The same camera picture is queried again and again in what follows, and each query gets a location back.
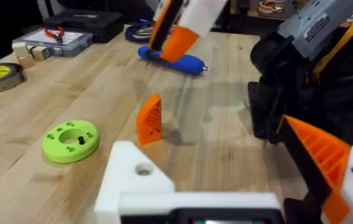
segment black case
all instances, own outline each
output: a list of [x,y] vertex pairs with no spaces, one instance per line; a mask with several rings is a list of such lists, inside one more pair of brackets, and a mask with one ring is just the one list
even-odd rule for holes
[[59,15],[45,20],[48,28],[63,27],[69,31],[82,31],[93,34],[93,41],[106,43],[124,29],[122,14],[67,9]]

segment green plastic ring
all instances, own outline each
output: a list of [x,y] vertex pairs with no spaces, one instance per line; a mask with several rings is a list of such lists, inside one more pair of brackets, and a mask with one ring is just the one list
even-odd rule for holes
[[42,147],[54,162],[69,163],[92,154],[99,142],[99,132],[92,123],[69,121],[52,128],[44,137]]

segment wooden workbench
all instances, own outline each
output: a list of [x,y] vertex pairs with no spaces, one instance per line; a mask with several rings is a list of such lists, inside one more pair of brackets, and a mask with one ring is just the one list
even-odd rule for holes
[[[140,45],[123,34],[27,69],[25,83],[0,93],[0,223],[94,223],[111,146],[136,142],[136,115],[153,93],[162,98],[164,139],[141,149],[178,190],[302,198],[306,188],[286,149],[252,135],[247,83],[259,78],[250,62],[257,41],[209,34],[189,52],[212,69],[197,79],[141,61]],[[100,146],[80,162],[54,164],[42,154],[42,137],[73,119],[92,122]]]

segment orange bracket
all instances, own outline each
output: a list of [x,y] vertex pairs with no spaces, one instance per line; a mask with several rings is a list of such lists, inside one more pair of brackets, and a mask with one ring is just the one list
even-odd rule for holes
[[161,98],[156,93],[141,108],[136,120],[136,130],[140,144],[161,140]]

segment cable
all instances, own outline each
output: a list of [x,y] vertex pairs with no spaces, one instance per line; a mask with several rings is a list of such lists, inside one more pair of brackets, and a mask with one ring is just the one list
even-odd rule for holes
[[154,27],[154,22],[148,22],[148,21],[144,21],[140,24],[132,25],[126,28],[125,39],[130,42],[147,44],[150,41],[153,27]]

